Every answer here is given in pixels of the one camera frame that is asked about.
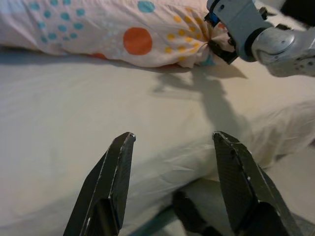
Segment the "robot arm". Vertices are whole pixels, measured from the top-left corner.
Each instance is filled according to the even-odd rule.
[[[264,21],[252,0],[208,0],[205,20],[213,27],[222,22],[235,52],[223,53],[209,45],[226,62],[236,56],[265,65],[278,77],[305,74],[315,77],[315,28],[308,31],[283,30]]]

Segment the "robotic hand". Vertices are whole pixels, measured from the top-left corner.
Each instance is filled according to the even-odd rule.
[[[315,28],[308,31],[273,27],[264,21],[252,0],[208,0],[205,20],[213,27],[222,22],[231,37],[235,52],[220,49],[213,41],[210,48],[227,63],[237,56],[259,61],[277,77],[309,75],[315,77]]]

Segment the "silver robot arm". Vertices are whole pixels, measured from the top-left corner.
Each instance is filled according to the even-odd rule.
[[[278,77],[301,74],[315,77],[315,28],[308,31],[275,28],[264,21],[252,0],[208,0],[207,8],[205,20],[212,26],[218,22],[225,25],[241,59],[259,61]]]

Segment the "bed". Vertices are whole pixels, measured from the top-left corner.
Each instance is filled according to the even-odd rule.
[[[283,16],[272,21],[298,24]],[[136,134],[125,223],[133,232],[177,188],[215,176],[211,134],[263,167],[315,138],[315,80],[258,63],[141,69],[80,56],[0,51],[0,235],[62,235],[82,183],[118,135]]]

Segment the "white bed sheet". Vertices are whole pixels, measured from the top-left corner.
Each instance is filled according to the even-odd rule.
[[[126,235],[176,188],[215,173],[211,134],[262,165],[315,138],[315,80],[258,63],[143,70],[85,57],[0,53],[0,235],[62,235],[85,176],[111,141],[137,135]]]

